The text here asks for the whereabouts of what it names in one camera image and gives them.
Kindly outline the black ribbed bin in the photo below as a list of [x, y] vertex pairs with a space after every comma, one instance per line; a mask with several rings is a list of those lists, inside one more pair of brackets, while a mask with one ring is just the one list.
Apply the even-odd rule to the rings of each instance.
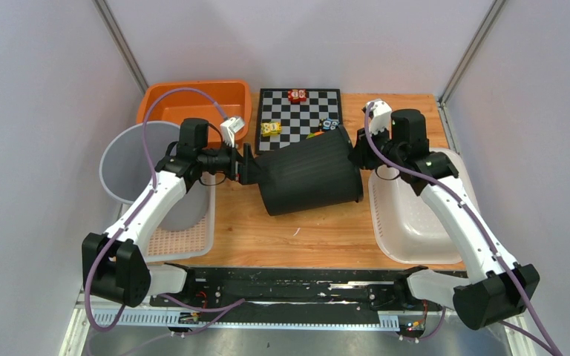
[[291, 214], [364, 196], [360, 169], [348, 156], [353, 144], [343, 125], [256, 157], [261, 198], [270, 216]]

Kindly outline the large white plastic tub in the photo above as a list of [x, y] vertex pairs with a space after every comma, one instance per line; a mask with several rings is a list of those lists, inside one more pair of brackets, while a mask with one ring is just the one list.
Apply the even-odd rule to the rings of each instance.
[[398, 174], [395, 168], [380, 166], [368, 180], [378, 247], [398, 263], [460, 263], [459, 252], [436, 215]]

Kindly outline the grey bin black liner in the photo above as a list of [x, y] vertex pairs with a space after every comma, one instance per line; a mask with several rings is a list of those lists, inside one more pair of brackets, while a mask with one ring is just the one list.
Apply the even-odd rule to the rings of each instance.
[[[179, 135], [179, 125], [153, 121], [134, 125], [114, 138], [99, 164], [99, 178], [108, 195], [123, 204], [135, 202], [151, 181], [146, 154], [152, 163], [158, 163], [165, 156], [168, 145], [177, 141]], [[166, 231], [196, 228], [211, 235], [210, 198], [210, 189], [196, 182], [171, 208], [159, 227]]]

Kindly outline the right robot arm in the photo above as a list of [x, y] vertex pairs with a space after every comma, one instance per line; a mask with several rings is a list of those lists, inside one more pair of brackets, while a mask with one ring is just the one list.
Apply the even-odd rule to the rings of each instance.
[[395, 282], [394, 299], [403, 309], [423, 300], [453, 309], [478, 330], [532, 311], [531, 296], [540, 276], [507, 252], [468, 198], [459, 171], [441, 151], [432, 151], [425, 118], [416, 109], [379, 112], [378, 102], [364, 108], [350, 161], [373, 171], [390, 166], [438, 218], [465, 264], [465, 278], [409, 268]]

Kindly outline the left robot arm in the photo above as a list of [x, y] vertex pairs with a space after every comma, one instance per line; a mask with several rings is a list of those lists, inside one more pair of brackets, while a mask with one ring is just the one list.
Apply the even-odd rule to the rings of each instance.
[[198, 182], [203, 173], [223, 174], [242, 185], [256, 184], [261, 168], [249, 143], [238, 151], [234, 142], [208, 147], [210, 123], [187, 119], [179, 138], [166, 148], [153, 167], [153, 177], [128, 211], [102, 234], [90, 233], [82, 242], [85, 300], [101, 297], [136, 307], [148, 296], [169, 294], [179, 306], [197, 299], [197, 286], [188, 270], [173, 263], [149, 266], [145, 254], [163, 218]]

